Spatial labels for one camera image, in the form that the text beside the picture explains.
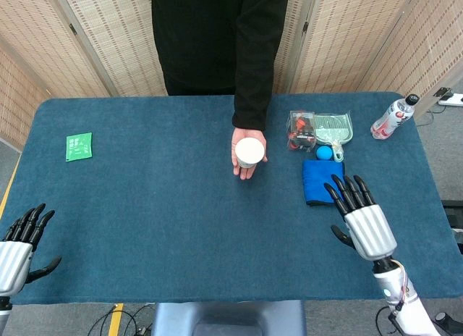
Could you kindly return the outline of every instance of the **paper cup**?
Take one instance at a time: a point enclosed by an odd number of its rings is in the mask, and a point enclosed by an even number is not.
[[[242,168],[251,168],[263,159],[266,150],[258,139],[243,138],[235,146],[234,152]]]

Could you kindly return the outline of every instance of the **robotic hand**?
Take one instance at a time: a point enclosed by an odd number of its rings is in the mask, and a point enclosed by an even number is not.
[[[43,229],[55,214],[55,211],[49,211],[38,221],[44,209],[44,203],[29,209],[13,223],[0,242],[0,335],[11,314],[12,304],[9,299],[18,294],[25,284],[51,273],[61,261],[61,256],[57,256],[47,267],[29,272]]]
[[[325,189],[343,216],[350,236],[336,225],[332,225],[331,230],[342,243],[355,249],[365,260],[373,262],[373,275],[391,309],[391,323],[402,335],[439,336],[405,268],[392,259],[397,242],[365,182],[359,176],[354,176],[359,190],[348,177],[344,177],[345,184],[336,175],[331,177],[342,198],[328,183]]]

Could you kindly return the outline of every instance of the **bottle cap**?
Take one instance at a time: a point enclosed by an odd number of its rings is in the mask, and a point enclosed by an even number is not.
[[[414,106],[416,103],[418,103],[418,101],[420,100],[420,97],[418,97],[417,95],[411,93],[409,94],[406,98],[405,98],[405,101],[407,102],[407,104],[409,106]]]

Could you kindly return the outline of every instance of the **table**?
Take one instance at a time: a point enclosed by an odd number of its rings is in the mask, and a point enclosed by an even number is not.
[[[53,274],[13,303],[380,298],[372,264],[342,245],[332,206],[309,207],[286,149],[289,110],[350,111],[346,173],[367,181],[424,298],[463,294],[463,261],[413,121],[377,141],[371,123],[400,95],[280,95],[267,164],[232,174],[231,96],[52,99],[41,105],[0,231],[31,206],[56,209],[33,269]],[[66,136],[93,133],[93,158],[65,162]]]

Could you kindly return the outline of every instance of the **black cable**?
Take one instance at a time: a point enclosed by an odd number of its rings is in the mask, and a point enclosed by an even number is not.
[[[434,323],[434,325],[437,325],[442,331],[444,331],[448,336],[453,336],[453,334],[451,334],[450,332],[448,332],[447,330],[445,330],[441,325],[437,324],[435,321],[433,321],[431,319],[431,321]]]
[[[153,309],[153,308],[150,307],[150,305],[143,305],[143,306],[141,306],[141,307],[133,314],[133,317],[134,317],[133,320],[134,320],[134,321],[135,321],[135,316],[138,314],[138,312],[142,311],[142,310],[143,310],[144,308],[146,308],[146,307],[149,307],[150,309]],[[127,329],[129,328],[129,324],[130,324],[131,321],[132,321],[132,320],[130,319],[129,322],[127,323],[127,325],[125,326],[125,330],[124,330],[124,335],[123,335],[123,336],[126,335]]]
[[[446,109],[447,109],[447,106],[443,106],[443,109],[440,112],[433,112],[432,110],[430,110],[429,112],[433,114],[442,114],[446,111]]]
[[[425,124],[417,125],[417,127],[428,126],[434,122],[434,114],[429,110],[427,111],[427,113],[431,114],[431,120],[429,122],[426,122]]]
[[[378,330],[378,334],[380,336],[384,336],[383,333],[379,330],[379,325],[378,325],[378,318],[379,318],[379,313],[381,313],[382,311],[384,311],[385,309],[389,308],[389,306],[384,306],[384,307],[381,307],[378,312],[376,312],[376,317],[375,317],[375,325],[376,325],[376,330]],[[397,329],[395,329],[393,332],[388,332],[388,334],[394,334],[395,331],[397,331]]]
[[[102,319],[105,318],[105,317],[107,318],[108,315],[111,314],[111,312],[114,310],[115,307],[116,307],[116,306],[112,306],[112,307],[111,307],[111,310],[110,310],[108,313],[106,313],[105,315],[103,315],[102,317],[100,317],[100,318],[92,325],[92,327],[90,328],[90,331],[87,333],[87,336],[90,336],[90,334],[91,334],[92,331],[93,331],[93,328],[96,327],[96,325],[99,323],[99,321],[102,320]]]
[[[103,322],[101,323],[101,328],[100,328],[100,336],[103,334],[103,327],[104,323],[106,323],[106,320],[108,319],[110,313],[107,313],[103,319]]]
[[[431,114],[431,120],[429,122],[426,122],[425,124],[417,125],[417,127],[431,125],[434,122],[434,114],[442,114],[446,111],[446,109],[447,109],[447,106],[443,106],[443,109],[440,112],[433,112],[432,110],[426,111],[427,113]]]
[[[113,314],[113,313],[117,313],[117,312],[120,312],[120,313],[123,313],[123,314],[126,314],[130,317],[130,321],[133,320],[133,323],[135,324],[135,334],[138,333],[138,326],[137,326],[137,322],[135,321],[135,318],[133,317],[133,315],[131,315],[130,313],[126,312],[126,311],[115,311],[116,306],[114,306],[113,308],[111,308],[111,310],[106,313],[105,315],[101,316],[93,325],[92,327],[90,328],[90,331],[87,333],[87,336],[90,336],[91,332],[93,331],[93,328],[99,323],[100,320],[104,319],[103,321],[103,324],[101,325],[101,328],[100,328],[100,336],[103,335],[103,326],[104,326],[104,323],[106,322],[106,320],[108,319],[108,316],[110,314]]]

